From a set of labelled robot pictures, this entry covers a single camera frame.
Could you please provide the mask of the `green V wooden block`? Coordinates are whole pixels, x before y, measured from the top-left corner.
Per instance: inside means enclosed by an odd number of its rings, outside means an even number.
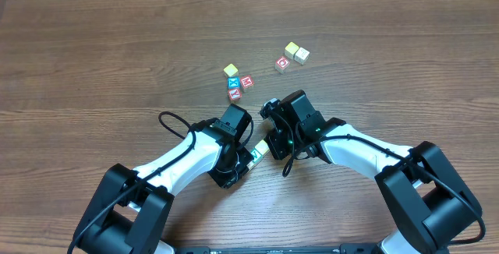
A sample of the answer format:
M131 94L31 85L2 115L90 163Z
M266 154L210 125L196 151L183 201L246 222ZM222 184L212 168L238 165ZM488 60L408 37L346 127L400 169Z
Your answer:
M253 149L251 151L251 154L253 156L253 163L258 163L259 161L261 161L261 158L262 158L262 154L257 150L257 149Z

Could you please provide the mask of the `sun picture wooden block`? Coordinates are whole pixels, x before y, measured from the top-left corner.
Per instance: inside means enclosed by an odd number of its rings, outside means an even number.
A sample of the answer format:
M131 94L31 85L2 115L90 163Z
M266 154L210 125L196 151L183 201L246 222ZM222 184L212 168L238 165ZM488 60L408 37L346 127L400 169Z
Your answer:
M251 170L254 168L254 166L255 166L255 165L256 165L256 161L251 161L251 162L249 162L249 163L247 164L247 168L248 168L248 170L249 170L249 171L251 171Z

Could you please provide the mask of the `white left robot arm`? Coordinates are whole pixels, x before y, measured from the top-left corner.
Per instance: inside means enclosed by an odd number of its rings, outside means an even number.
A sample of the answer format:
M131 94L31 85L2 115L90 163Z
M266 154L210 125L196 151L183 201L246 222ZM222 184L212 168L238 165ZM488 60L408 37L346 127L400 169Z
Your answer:
M192 125L185 139L155 161L129 169L109 168L78 223L69 252L172 253L161 240L175 197L208 173L229 188L252 161L241 136L249 123L216 118Z

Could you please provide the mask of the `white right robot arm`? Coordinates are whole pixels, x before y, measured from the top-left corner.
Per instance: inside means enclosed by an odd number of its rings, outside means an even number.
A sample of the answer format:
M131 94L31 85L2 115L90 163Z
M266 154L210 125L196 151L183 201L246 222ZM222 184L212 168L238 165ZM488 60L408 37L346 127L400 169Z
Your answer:
M264 140L275 159L287 160L284 176L299 158L319 157L376 182L397 227L377 253L446 253L484 239L483 209L439 146L386 143L342 121L307 132L278 116L272 122Z

